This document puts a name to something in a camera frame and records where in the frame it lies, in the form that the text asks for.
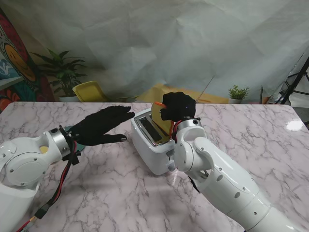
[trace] colorful mural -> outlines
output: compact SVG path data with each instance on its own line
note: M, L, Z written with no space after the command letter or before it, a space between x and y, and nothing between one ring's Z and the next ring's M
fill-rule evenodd
M0 91L0 112L15 101L55 101L45 76L29 56L24 43L0 8L0 79L22 76L23 82Z

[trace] plant pot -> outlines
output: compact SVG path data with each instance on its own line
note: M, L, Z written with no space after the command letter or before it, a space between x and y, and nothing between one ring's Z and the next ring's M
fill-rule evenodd
M74 97L59 97L61 102L81 102L77 96Z
M233 99L233 98L228 99L229 104L241 104L241 101L242 99Z

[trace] silver metal ring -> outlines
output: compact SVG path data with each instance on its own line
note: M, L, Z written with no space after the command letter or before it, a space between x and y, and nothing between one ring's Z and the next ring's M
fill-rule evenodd
M189 119L186 121L183 121L178 124L177 126L177 132L186 128L186 127L196 127L196 126L202 126L201 122L197 119Z
M66 138L63 136L61 131L57 128L54 128L49 131L52 136L55 144L57 145L62 157L67 156L70 153L69 145L66 141Z

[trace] green plant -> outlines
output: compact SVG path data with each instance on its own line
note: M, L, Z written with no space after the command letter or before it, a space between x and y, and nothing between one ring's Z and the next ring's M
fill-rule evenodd
M234 85L233 88L230 88L228 90L228 92L229 92L230 98L242 100L246 98L246 96L248 95L249 88L247 87L247 88L238 89L238 86Z
M75 59L73 61L66 62L65 59L72 59L72 57L64 58L64 56L69 51L61 52L59 55L49 49L48 51L53 58L48 58L32 52L32 54L40 57L42 60L47 62L47 64L39 65L40 67L45 68L41 69L41 72L48 76L54 76L57 79L49 83L53 86L59 85L59 87L54 90L54 93L63 90L65 94L64 97L75 96L72 88L78 84L81 84L81 82L76 78L80 76L87 76L85 74L76 73L76 66L85 67L84 65L80 64L80 62L85 61L81 59Z

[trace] potted plant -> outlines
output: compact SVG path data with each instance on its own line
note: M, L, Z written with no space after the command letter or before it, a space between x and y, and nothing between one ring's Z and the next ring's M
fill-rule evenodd
M238 89L238 86L234 85L233 88L228 90L230 99L228 100L229 104L240 104L241 101L246 98L249 92L249 88Z
M76 66L85 67L84 65L80 64L80 62L84 62L84 60L71 60L72 58L70 57L65 58L64 56L69 51L61 52L59 55L49 49L48 51L52 58L41 56L37 53L32 52L32 54L40 57L42 60L47 62L46 64L39 65L40 67L44 68L41 69L41 72L48 76L53 76L56 78L55 81L51 81L49 84L52 84L54 87L59 86L54 90L54 93L63 90L64 96L59 97L60 101L79 102L78 97L73 91L73 87L81 84L81 82L76 79L77 77L86 76L85 74L76 73Z

